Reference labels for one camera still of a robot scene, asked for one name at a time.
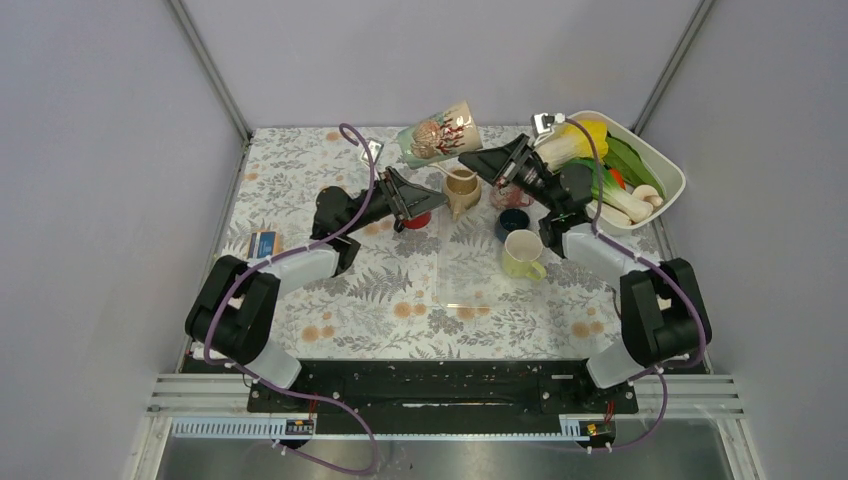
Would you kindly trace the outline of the blue ribbed ceramic mug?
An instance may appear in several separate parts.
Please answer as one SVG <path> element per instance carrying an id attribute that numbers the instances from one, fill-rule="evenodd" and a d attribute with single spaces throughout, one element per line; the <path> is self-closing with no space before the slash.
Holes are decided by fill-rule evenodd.
<path id="1" fill-rule="evenodd" d="M 504 243 L 510 233 L 516 230 L 527 229 L 530 217 L 526 211 L 517 208 L 503 210 L 494 224 L 494 235 L 497 240 Z"/>

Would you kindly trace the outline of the pink patterned mug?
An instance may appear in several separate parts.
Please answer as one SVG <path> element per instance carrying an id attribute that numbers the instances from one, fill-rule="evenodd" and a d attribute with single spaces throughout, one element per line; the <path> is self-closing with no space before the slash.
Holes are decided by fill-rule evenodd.
<path id="1" fill-rule="evenodd" d="M 534 203 L 534 199 L 515 184 L 493 186 L 489 201 L 498 210 L 526 208 Z"/>

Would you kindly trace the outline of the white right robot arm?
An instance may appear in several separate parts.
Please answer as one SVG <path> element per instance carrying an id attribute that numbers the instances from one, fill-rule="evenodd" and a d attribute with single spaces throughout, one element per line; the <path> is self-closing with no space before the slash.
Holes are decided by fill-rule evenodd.
<path id="1" fill-rule="evenodd" d="M 489 185 L 515 185 L 548 210 L 538 231 L 507 235 L 505 255 L 535 262 L 548 249 L 590 270 L 618 295 L 621 337 L 584 360 L 573 386 L 579 407 L 597 412 L 612 400 L 614 387 L 702 361 L 712 330 L 694 269 L 682 258 L 653 260 L 601 229 L 605 208 L 626 213 L 640 205 L 609 175 L 599 155 L 555 166 L 521 134 L 501 147 L 462 153 L 458 160 Z"/>

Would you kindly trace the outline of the cream floral ceramic mug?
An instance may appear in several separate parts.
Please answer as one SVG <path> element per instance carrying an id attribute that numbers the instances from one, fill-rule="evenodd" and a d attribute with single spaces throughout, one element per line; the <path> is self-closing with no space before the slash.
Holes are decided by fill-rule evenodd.
<path id="1" fill-rule="evenodd" d="M 400 160 L 419 169 L 479 150 L 482 137 L 467 101 L 458 102 L 403 129 L 396 136 Z"/>

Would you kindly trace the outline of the yellow-green ceramic mug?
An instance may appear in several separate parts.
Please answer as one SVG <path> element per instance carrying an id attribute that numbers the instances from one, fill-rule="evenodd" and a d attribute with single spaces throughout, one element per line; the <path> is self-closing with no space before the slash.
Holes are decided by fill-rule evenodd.
<path id="1" fill-rule="evenodd" d="M 529 278 L 540 281 L 547 277 L 547 270 L 539 262 L 544 250 L 540 237 L 527 229 L 514 230 L 504 241 L 501 266 L 511 278 Z"/>

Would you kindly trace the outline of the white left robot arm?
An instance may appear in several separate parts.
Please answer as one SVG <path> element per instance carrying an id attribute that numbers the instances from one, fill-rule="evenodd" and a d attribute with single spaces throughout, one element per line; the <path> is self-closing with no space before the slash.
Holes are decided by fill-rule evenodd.
<path id="1" fill-rule="evenodd" d="M 307 246 L 250 261 L 232 255 L 215 261 L 189 310 L 185 333 L 272 384 L 272 398 L 282 408 L 299 410 L 311 387 L 299 377 L 300 362 L 270 339 L 277 301 L 348 270 L 360 249 L 351 233 L 386 217 L 401 224 L 447 202 L 446 194 L 414 184 L 392 167 L 374 174 L 356 197 L 327 187 L 317 195 Z"/>

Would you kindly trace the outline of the red ceramic mug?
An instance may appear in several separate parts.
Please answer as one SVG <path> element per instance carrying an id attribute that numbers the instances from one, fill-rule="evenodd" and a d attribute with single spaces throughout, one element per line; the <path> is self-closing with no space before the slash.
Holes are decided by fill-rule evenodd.
<path id="1" fill-rule="evenodd" d="M 396 219 L 393 224 L 395 232 L 400 233 L 404 230 L 419 230 L 426 227 L 432 218 L 431 212 L 426 212 L 419 216 L 410 219 Z"/>

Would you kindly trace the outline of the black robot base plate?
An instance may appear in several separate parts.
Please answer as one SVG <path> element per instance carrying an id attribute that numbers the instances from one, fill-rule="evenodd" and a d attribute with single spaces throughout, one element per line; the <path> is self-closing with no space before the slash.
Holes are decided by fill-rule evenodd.
<path id="1" fill-rule="evenodd" d="M 577 360 L 305 360 L 293 396 L 190 361 L 187 394 L 204 411 L 294 418 L 297 434 L 562 435 L 561 418 L 601 423 L 654 401 L 635 387 L 598 390 Z"/>

